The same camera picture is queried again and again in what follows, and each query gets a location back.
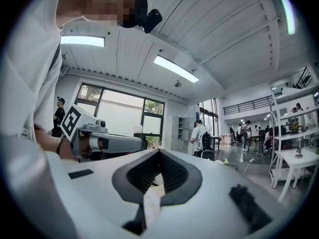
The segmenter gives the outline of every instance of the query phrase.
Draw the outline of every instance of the white device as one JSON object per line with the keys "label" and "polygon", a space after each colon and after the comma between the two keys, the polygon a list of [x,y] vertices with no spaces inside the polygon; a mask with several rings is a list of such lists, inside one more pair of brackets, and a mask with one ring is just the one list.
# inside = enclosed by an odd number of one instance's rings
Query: white device
{"label": "white device", "polygon": [[133,152],[141,150],[143,142],[137,137],[108,134],[104,120],[96,119],[77,105],[72,105],[64,120],[61,129],[70,141],[72,153],[77,158],[82,158],[80,138],[89,136],[90,152]]}

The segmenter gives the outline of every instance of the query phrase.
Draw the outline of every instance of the ceiling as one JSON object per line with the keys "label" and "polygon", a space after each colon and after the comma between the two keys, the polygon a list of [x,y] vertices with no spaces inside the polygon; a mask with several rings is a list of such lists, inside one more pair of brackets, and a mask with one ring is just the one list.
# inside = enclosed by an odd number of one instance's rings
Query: ceiling
{"label": "ceiling", "polygon": [[[297,22],[296,34],[287,34],[280,0],[148,1],[149,11],[156,8],[163,16],[151,34],[83,20],[66,24],[63,34],[106,38],[104,48],[63,45],[68,73],[127,82],[194,104],[288,74],[295,68],[284,65],[292,59],[307,60],[310,45],[302,24]],[[158,54],[199,81],[191,83],[154,64]]]}
{"label": "ceiling", "polygon": [[242,117],[242,118],[236,118],[236,119],[231,119],[231,120],[228,119],[225,121],[229,124],[232,124],[232,125],[239,125],[240,123],[242,124],[242,122],[240,120],[243,120],[243,121],[250,120],[253,123],[253,122],[257,122],[257,121],[263,121],[267,117],[268,114],[270,114],[270,113],[257,114],[257,115],[253,115],[253,116],[249,116],[249,117]]}

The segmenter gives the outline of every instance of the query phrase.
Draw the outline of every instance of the backpack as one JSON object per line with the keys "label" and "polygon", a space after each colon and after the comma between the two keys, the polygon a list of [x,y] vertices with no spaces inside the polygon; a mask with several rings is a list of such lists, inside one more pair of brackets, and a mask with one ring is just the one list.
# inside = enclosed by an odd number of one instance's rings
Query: backpack
{"label": "backpack", "polygon": [[203,150],[212,150],[212,148],[210,147],[211,137],[208,132],[205,132],[203,134],[203,136],[201,137],[201,141],[202,141]]}

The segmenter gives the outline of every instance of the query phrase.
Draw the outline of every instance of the black railing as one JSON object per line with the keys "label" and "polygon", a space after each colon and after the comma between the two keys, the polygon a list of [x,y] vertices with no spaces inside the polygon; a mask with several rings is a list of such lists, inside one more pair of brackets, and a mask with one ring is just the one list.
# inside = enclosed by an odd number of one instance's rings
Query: black railing
{"label": "black railing", "polygon": [[228,114],[242,113],[242,112],[266,107],[266,106],[269,106],[269,102],[272,102],[272,100],[273,100],[273,96],[268,96],[268,97],[252,100],[249,102],[245,102],[242,104],[224,107],[224,114],[228,115]]}
{"label": "black railing", "polygon": [[309,70],[307,69],[307,66],[305,67],[303,74],[300,76],[298,82],[296,85],[293,85],[295,89],[303,89],[308,87],[310,82],[313,80],[313,77],[311,76]]}

